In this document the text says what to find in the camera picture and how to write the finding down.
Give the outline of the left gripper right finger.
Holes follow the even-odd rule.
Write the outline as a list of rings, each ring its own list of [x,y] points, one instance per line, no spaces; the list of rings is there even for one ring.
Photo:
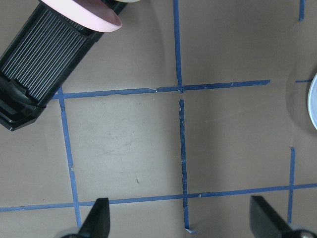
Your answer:
[[[256,238],[315,238],[316,233],[293,228],[273,209],[262,196],[250,198],[250,229]]]

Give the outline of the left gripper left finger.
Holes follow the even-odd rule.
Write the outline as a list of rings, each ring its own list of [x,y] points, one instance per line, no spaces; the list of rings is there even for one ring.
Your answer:
[[[73,233],[59,232],[56,238],[107,238],[110,233],[108,198],[98,198],[80,229]]]

